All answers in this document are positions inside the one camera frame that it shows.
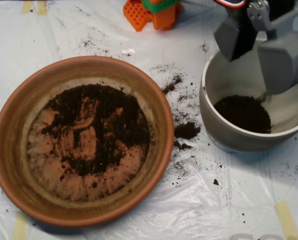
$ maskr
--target red wire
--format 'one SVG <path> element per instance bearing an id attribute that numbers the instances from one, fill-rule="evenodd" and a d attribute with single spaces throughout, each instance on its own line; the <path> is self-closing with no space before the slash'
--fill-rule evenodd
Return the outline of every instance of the red wire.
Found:
<path id="1" fill-rule="evenodd" d="M 241 5 L 237 5 L 237 6 L 234 6 L 234 5 L 230 5 L 230 4 L 227 4 L 226 2 L 223 2 L 222 0 L 215 0 L 217 3 L 227 7 L 227 8 L 231 8 L 231 9 L 239 9 L 241 7 L 243 7 L 245 4 L 246 4 L 246 0 L 243 0 L 243 3 Z"/>

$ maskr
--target wrinkled plastic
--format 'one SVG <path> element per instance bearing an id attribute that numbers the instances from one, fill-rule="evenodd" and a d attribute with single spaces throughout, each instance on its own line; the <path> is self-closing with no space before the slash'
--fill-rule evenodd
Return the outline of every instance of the wrinkled plastic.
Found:
<path id="1" fill-rule="evenodd" d="M 183 82 L 166 98 L 180 119 L 176 124 L 193 121 L 201 132 L 192 140 L 179 139 L 192 149 L 174 147 L 163 178 L 131 212 L 83 229 L 56 228 L 28 217 L 25 239 L 284 239 L 275 209 L 282 201 L 298 231 L 298 134 L 265 152 L 227 153 L 210 140 L 202 123 L 199 84 L 217 48 L 213 31 L 225 10 L 211 0 L 183 0 L 172 30 L 155 31 L 148 23 L 135 32 L 123 15 L 125 2 L 49 0 L 47 15 L 37 15 L 37 2 L 32 12 L 21 14 L 23 1 L 0 1 L 0 110 L 37 70 L 70 57 L 101 55 L 135 65 L 162 88 L 181 75 Z M 0 188 L 0 240 L 14 239 L 19 212 Z"/>

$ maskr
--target white bowl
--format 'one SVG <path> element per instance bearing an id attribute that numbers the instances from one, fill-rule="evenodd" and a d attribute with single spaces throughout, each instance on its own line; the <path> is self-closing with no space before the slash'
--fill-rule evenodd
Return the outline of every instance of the white bowl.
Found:
<path id="1" fill-rule="evenodd" d="M 298 84 L 288 91 L 267 97 L 262 106 L 271 119 L 271 133 L 244 130 L 222 117 L 214 108 L 219 100 L 232 96 L 258 98 L 266 92 L 257 49 L 232 62 L 218 50 L 207 62 L 200 84 L 200 111 L 208 134 L 227 149 L 258 152 L 284 142 L 298 132 Z"/>

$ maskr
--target yellow tape strip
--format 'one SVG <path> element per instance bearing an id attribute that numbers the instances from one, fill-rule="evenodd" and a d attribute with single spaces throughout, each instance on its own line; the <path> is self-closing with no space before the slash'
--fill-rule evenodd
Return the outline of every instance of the yellow tape strip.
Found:
<path id="1" fill-rule="evenodd" d="M 275 205 L 278 213 L 280 224 L 284 232 L 286 240 L 298 240 L 298 231 L 291 216 L 288 203 L 286 201 L 279 202 Z"/>
<path id="2" fill-rule="evenodd" d="M 37 1 L 37 14 L 38 15 L 47 15 L 47 1 Z"/>
<path id="3" fill-rule="evenodd" d="M 15 215 L 12 240 L 25 240 L 27 224 L 27 216 L 22 211 L 17 212 Z"/>
<path id="4" fill-rule="evenodd" d="M 21 9 L 21 14 L 27 14 L 31 10 L 31 5 L 33 4 L 33 1 L 24 1 Z"/>

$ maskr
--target orange grid object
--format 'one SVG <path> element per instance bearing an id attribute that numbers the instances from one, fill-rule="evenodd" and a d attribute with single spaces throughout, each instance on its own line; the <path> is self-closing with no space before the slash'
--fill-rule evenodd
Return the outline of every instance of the orange grid object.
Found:
<path id="1" fill-rule="evenodd" d="M 128 22 L 133 26 L 136 32 L 140 32 L 146 23 L 151 22 L 150 14 L 143 7 L 141 0 L 127 0 L 123 6 L 123 15 Z"/>
<path id="2" fill-rule="evenodd" d="M 151 21 L 155 30 L 170 30 L 179 18 L 180 13 L 180 2 L 158 13 L 151 13 L 149 9 L 144 8 L 141 0 L 127 0 L 123 6 L 123 15 L 136 32 L 140 32 Z"/>

